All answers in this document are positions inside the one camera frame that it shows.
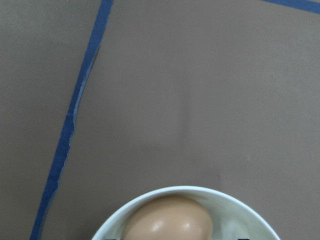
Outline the brown egg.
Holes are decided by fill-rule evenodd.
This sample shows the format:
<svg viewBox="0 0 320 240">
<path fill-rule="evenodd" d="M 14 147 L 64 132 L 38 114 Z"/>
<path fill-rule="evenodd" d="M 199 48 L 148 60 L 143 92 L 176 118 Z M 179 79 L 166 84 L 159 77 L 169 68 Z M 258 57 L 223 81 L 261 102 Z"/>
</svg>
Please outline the brown egg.
<svg viewBox="0 0 320 240">
<path fill-rule="evenodd" d="M 152 200 L 127 220 L 122 240 L 210 240 L 213 220 L 197 201 L 179 195 Z"/>
</svg>

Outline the white ceramic bowl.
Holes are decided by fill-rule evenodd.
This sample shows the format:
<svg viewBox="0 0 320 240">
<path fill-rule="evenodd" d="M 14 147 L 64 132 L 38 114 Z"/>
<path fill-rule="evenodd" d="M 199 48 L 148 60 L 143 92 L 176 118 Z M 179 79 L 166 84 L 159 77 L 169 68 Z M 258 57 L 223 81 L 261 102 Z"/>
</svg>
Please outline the white ceramic bowl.
<svg viewBox="0 0 320 240">
<path fill-rule="evenodd" d="M 213 220 L 213 240 L 278 240 L 272 227 L 252 208 L 223 192 L 200 186 L 177 185 L 144 193 L 115 211 L 93 235 L 94 240 L 121 239 L 127 219 L 154 199 L 181 195 L 207 208 Z"/>
</svg>

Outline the blue tape line lengthwise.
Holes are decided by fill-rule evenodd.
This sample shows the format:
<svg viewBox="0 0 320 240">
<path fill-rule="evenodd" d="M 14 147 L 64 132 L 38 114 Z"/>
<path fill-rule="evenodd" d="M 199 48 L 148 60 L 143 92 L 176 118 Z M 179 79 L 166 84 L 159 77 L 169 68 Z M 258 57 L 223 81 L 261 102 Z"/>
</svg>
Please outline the blue tape line lengthwise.
<svg viewBox="0 0 320 240">
<path fill-rule="evenodd" d="M 81 98 L 96 60 L 96 56 L 99 52 L 112 6 L 112 0 L 102 0 L 100 2 L 77 81 L 70 99 L 69 107 L 65 115 L 51 167 L 42 192 L 37 214 L 29 237 L 31 240 L 39 240 L 41 238 L 48 210 L 50 209 L 51 202 L 59 188 L 60 178 L 68 158 L 72 138 L 76 129 L 76 119 Z"/>
</svg>

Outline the blue tape line crosswise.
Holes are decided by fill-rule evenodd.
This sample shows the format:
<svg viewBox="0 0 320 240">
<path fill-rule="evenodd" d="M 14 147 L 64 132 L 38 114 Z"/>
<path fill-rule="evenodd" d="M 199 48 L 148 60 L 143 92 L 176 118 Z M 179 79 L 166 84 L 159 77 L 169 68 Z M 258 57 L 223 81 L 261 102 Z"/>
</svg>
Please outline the blue tape line crosswise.
<svg viewBox="0 0 320 240">
<path fill-rule="evenodd" d="M 320 3 L 311 1 L 311 0 L 263 0 L 263 1 L 309 12 L 309 13 L 320 14 Z"/>
</svg>

